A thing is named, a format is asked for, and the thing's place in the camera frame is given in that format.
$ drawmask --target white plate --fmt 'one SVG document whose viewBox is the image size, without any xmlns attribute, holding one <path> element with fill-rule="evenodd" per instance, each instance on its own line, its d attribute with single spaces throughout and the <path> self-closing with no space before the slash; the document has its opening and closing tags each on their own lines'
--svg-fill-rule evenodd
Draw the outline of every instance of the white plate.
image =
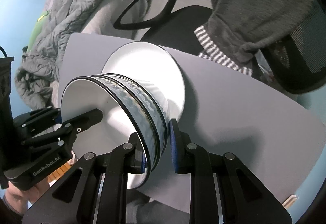
<svg viewBox="0 0 326 224">
<path fill-rule="evenodd" d="M 181 117 L 185 83 L 177 63 L 163 48 L 139 41 L 125 44 L 109 57 L 102 70 L 105 73 L 119 73 L 154 84 L 169 102 L 170 118 Z"/>
<path fill-rule="evenodd" d="M 94 108 L 103 112 L 103 119 L 77 135 L 72 150 L 78 159 L 87 152 L 96 155 L 111 152 L 115 147 L 128 142 L 130 134 L 136 132 L 124 110 L 101 86 L 83 78 L 67 85 L 61 100 L 63 122 Z M 147 171 L 142 175 L 128 174 L 127 187 L 138 187 L 146 174 Z"/>
</svg>

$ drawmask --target striped sleeve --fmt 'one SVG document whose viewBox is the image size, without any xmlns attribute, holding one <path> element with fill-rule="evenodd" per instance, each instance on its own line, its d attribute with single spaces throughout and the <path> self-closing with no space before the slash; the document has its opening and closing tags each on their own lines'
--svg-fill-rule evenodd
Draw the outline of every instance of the striped sleeve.
<svg viewBox="0 0 326 224">
<path fill-rule="evenodd" d="M 227 57 L 211 40 L 204 26 L 198 27 L 194 33 L 204 50 L 198 55 L 201 58 L 214 61 L 218 64 L 239 71 L 245 75 L 252 75 L 252 69 L 247 67 L 239 67 L 232 59 Z"/>
</svg>

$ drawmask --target black office chair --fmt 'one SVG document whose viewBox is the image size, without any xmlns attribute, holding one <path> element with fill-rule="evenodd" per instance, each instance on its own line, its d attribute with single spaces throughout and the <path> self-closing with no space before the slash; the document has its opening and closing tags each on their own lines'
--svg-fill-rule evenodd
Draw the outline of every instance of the black office chair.
<svg viewBox="0 0 326 224">
<path fill-rule="evenodd" d="M 121 19 L 138 0 L 124 0 L 111 17 L 114 28 L 139 30 L 149 28 L 141 38 L 156 45 L 162 45 L 198 55 L 203 47 L 197 40 L 194 30 L 203 25 L 211 16 L 212 9 L 203 6 L 187 6 L 171 13 L 177 0 L 168 0 L 156 17 L 133 24 L 121 24 Z"/>
<path fill-rule="evenodd" d="M 177 0 L 168 0 L 155 18 L 140 23 L 121 24 L 121 18 L 137 1 L 123 1 L 111 18 L 116 29 L 150 28 L 142 41 L 193 55 L 203 50 L 193 31 L 208 20 L 211 9 L 188 6 L 171 13 Z M 316 2 L 314 12 L 290 35 L 261 50 L 276 80 L 289 93 L 307 93 L 326 83 L 326 16 L 323 8 Z M 253 77 L 258 78 L 256 61 L 254 66 Z"/>
</svg>

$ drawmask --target gray blanket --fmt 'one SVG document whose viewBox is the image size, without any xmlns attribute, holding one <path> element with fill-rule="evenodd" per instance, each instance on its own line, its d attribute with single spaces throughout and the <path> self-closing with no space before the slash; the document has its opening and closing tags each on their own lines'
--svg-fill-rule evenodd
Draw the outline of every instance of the gray blanket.
<svg viewBox="0 0 326 224">
<path fill-rule="evenodd" d="M 52 11 L 29 53 L 23 49 L 15 85 L 33 110 L 49 105 L 50 83 L 59 81 L 59 70 L 69 37 L 80 32 L 102 0 L 54 0 Z"/>
</svg>

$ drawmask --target green fabric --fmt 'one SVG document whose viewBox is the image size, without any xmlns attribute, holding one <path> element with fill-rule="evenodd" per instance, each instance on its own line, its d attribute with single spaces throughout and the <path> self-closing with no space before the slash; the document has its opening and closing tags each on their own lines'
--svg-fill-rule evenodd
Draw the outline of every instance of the green fabric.
<svg viewBox="0 0 326 224">
<path fill-rule="evenodd" d="M 36 24 L 34 26 L 34 29 L 32 31 L 32 34 L 29 38 L 28 45 L 27 45 L 27 52 L 29 52 L 35 42 L 35 39 L 42 31 L 42 25 L 44 21 L 46 21 L 45 17 L 48 16 L 49 11 L 44 11 L 41 13 L 40 17 L 37 19 Z"/>
</svg>

